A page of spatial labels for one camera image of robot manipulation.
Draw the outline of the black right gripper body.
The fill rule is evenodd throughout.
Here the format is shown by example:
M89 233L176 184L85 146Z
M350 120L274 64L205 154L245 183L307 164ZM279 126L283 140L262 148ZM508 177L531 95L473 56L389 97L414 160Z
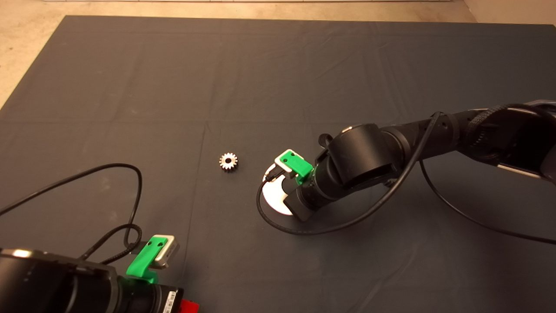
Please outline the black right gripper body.
M307 222L318 210L331 203L312 182L298 185L295 180L286 180L285 192L286 208L300 222Z

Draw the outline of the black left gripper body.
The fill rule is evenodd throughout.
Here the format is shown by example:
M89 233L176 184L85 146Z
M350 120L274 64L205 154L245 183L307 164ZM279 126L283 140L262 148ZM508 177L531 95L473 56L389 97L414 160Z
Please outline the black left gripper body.
M118 286L118 313L179 313L180 311L183 288L137 279L118 279Z

